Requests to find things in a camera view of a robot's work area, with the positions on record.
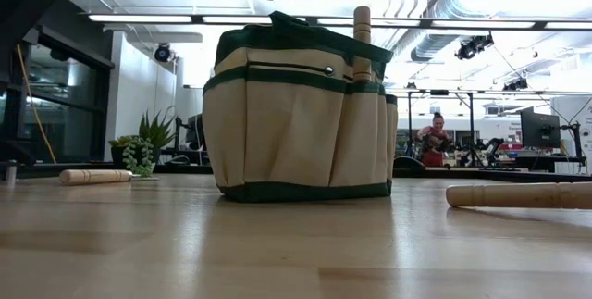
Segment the wooden handle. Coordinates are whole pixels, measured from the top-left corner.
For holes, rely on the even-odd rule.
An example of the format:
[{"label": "wooden handle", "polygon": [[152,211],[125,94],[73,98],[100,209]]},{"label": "wooden handle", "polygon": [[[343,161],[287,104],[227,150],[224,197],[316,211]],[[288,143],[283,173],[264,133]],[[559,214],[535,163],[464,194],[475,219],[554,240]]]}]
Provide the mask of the wooden handle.
[{"label": "wooden handle", "polygon": [[451,186],[451,206],[592,209],[592,182]]},{"label": "wooden handle", "polygon": [[76,169],[64,170],[59,180],[65,185],[95,184],[108,182],[123,182],[131,180],[132,174],[128,170],[114,169]]},{"label": "wooden handle", "polygon": [[[370,7],[358,6],[353,11],[353,38],[367,44],[372,43],[372,27],[370,25]],[[355,81],[372,80],[372,63],[369,59],[355,57],[353,59],[353,79]]]}]

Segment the string of pearls plant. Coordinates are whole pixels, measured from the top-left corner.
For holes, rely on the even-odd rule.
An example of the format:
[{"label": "string of pearls plant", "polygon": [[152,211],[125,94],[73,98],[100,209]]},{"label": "string of pearls plant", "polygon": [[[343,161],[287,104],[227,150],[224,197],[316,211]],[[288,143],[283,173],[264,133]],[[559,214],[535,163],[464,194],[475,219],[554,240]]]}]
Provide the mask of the string of pearls plant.
[{"label": "string of pearls plant", "polygon": [[[123,162],[126,163],[126,169],[134,174],[140,174],[143,178],[152,175],[153,171],[153,145],[150,138],[134,136],[123,150]],[[138,163],[136,152],[142,152],[141,163]]]}]

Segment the computer monitor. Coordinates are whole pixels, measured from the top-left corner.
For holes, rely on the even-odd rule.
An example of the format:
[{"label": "computer monitor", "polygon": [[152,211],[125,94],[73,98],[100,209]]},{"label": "computer monitor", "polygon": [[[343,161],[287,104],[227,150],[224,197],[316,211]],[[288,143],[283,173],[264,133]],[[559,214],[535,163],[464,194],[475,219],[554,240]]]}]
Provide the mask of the computer monitor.
[{"label": "computer monitor", "polygon": [[561,147],[561,125],[556,115],[521,111],[522,147]]}]

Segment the bag pocket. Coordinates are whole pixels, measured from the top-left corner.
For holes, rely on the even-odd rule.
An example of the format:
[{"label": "bag pocket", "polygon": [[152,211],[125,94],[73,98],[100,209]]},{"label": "bag pocket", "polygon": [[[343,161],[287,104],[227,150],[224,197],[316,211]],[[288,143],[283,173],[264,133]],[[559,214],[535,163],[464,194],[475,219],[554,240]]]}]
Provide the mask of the bag pocket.
[{"label": "bag pocket", "polygon": [[387,103],[382,85],[348,85],[335,149],[330,186],[387,182]]},{"label": "bag pocket", "polygon": [[345,81],[250,62],[245,181],[328,186]]},{"label": "bag pocket", "polygon": [[216,184],[244,184],[245,67],[229,69],[203,88],[203,132]]}]

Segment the yellow cable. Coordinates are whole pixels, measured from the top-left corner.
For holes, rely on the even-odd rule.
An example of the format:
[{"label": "yellow cable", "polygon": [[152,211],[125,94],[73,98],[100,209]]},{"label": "yellow cable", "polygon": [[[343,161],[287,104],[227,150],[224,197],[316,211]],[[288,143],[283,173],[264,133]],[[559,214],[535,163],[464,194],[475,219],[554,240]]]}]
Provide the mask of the yellow cable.
[{"label": "yellow cable", "polygon": [[47,150],[49,150],[49,156],[52,157],[54,164],[57,164],[56,156],[54,156],[54,150],[52,150],[52,145],[47,140],[47,136],[45,136],[45,131],[43,130],[43,124],[41,124],[41,120],[39,119],[39,115],[37,115],[37,108],[35,108],[35,102],[33,101],[33,95],[31,93],[31,86],[29,85],[29,74],[27,73],[27,68],[25,68],[25,61],[22,58],[22,52],[20,51],[20,44],[17,44],[17,51],[18,51],[18,60],[20,61],[20,68],[22,69],[22,76],[27,83],[27,93],[29,94],[29,98],[31,99],[31,107],[33,108],[33,114],[35,115],[35,120],[37,121],[37,125],[39,125],[39,130],[41,131],[41,135],[43,136],[43,140],[45,141],[45,145],[47,145]]}]

